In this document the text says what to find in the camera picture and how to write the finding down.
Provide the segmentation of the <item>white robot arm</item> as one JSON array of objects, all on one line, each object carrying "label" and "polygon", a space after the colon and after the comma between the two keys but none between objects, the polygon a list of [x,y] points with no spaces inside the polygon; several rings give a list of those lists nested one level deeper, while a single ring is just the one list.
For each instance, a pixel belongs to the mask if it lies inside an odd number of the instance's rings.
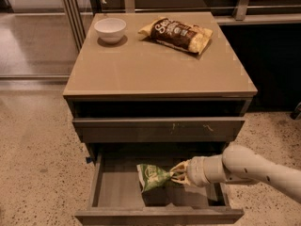
[{"label": "white robot arm", "polygon": [[204,187],[214,183],[230,185],[265,183],[296,202],[301,202],[301,171],[288,168],[247,147],[230,144],[222,154],[194,156],[171,169],[173,182]]}]

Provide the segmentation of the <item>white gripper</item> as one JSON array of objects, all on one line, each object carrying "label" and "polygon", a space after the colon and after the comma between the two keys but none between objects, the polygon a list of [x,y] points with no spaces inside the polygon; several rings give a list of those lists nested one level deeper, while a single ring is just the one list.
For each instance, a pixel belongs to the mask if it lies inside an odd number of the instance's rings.
[{"label": "white gripper", "polygon": [[195,156],[190,161],[182,161],[171,169],[185,173],[173,175],[171,181],[181,185],[204,187],[213,183],[224,183],[227,179],[221,155]]}]

